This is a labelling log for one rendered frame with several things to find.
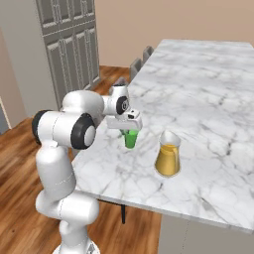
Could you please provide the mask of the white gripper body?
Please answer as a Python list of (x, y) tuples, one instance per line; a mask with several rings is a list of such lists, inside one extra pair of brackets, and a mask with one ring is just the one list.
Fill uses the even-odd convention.
[(125, 112), (122, 115), (107, 116), (106, 123), (109, 129), (140, 131), (143, 127), (139, 111), (130, 111)]

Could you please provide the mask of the green cup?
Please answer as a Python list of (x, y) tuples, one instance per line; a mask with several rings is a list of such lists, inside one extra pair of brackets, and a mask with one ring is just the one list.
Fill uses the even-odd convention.
[(138, 131), (137, 130), (122, 130), (121, 133), (124, 136), (125, 147), (128, 149), (133, 149), (136, 144)]

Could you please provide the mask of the glass pitcher of orange juice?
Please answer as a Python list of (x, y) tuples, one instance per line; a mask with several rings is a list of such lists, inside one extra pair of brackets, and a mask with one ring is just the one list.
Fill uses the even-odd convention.
[(155, 162), (155, 169), (164, 177), (176, 175), (180, 164), (181, 139), (174, 132), (165, 130), (160, 136), (160, 150)]

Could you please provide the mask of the marble dining counter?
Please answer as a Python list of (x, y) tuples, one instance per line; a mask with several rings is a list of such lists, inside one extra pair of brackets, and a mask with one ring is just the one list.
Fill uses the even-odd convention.
[[(135, 148), (100, 126), (73, 161), (101, 201), (89, 229), (101, 254), (254, 254), (254, 47), (163, 40), (129, 92)], [(155, 169), (165, 130), (181, 139), (172, 177)]]

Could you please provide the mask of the grey stool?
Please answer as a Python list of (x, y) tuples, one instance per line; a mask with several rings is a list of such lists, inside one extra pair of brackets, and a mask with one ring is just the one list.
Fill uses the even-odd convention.
[(130, 80), (133, 80), (134, 77), (137, 75), (139, 70), (142, 67), (142, 60), (139, 58), (136, 58), (130, 65), (129, 68), (129, 74), (130, 74)]
[[(128, 81), (126, 80), (125, 77), (120, 76), (120, 77), (113, 83), (113, 85), (116, 85), (116, 86), (128, 85)], [(110, 87), (109, 90), (108, 90), (108, 94), (111, 95), (112, 92), (113, 92), (113, 87)]]
[(154, 49), (151, 46), (147, 46), (145, 50), (143, 51), (143, 63), (145, 63), (148, 58), (151, 56), (153, 53)]

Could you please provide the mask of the grey tall cupboard run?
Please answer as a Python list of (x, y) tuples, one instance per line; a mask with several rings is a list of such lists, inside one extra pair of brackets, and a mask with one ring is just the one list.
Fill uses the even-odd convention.
[(100, 81), (94, 0), (36, 0), (58, 108)]

